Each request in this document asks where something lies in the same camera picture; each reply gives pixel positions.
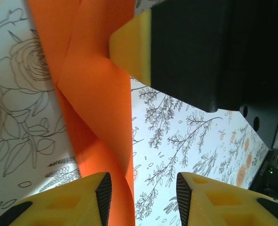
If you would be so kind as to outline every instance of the hole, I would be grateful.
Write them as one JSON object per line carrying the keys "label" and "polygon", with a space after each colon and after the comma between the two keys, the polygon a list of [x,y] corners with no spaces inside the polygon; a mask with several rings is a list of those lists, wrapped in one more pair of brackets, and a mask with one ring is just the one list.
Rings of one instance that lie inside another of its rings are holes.
{"label": "hole", "polygon": [[255,132],[257,132],[259,128],[260,128],[260,119],[259,117],[255,117],[253,120],[253,129],[255,130]]}
{"label": "hole", "polygon": [[245,105],[244,109],[243,109],[243,117],[245,118],[245,117],[247,117],[247,115],[248,115],[248,106]]}
{"label": "hole", "polygon": [[192,178],[192,179],[193,179],[193,181],[194,181],[196,184],[207,184],[207,183],[208,183],[207,180],[202,179],[202,178],[194,177],[194,178]]}
{"label": "hole", "polygon": [[237,213],[237,214],[222,214],[228,226],[262,226],[266,225],[263,220],[255,217],[253,214]]}
{"label": "hole", "polygon": [[208,192],[206,195],[214,206],[236,206],[242,204],[232,193]]}
{"label": "hole", "polygon": [[50,205],[50,209],[72,209],[75,208],[81,196],[79,195],[63,195],[56,198]]}
{"label": "hole", "polygon": [[36,221],[34,223],[34,225],[32,226],[63,226],[64,225],[64,221],[62,220],[50,220],[50,219],[46,219],[46,220],[39,220]]}

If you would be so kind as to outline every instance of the floral wallpaper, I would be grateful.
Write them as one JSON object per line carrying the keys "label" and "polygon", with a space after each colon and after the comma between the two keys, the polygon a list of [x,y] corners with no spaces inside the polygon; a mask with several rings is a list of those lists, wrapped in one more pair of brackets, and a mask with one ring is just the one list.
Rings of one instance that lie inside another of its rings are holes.
{"label": "floral wallpaper", "polygon": [[[159,2],[137,0],[136,14]],[[81,177],[25,4],[0,3],[0,215]],[[249,187],[268,150],[240,113],[205,113],[133,78],[131,95],[137,226],[180,225],[178,172]]]}

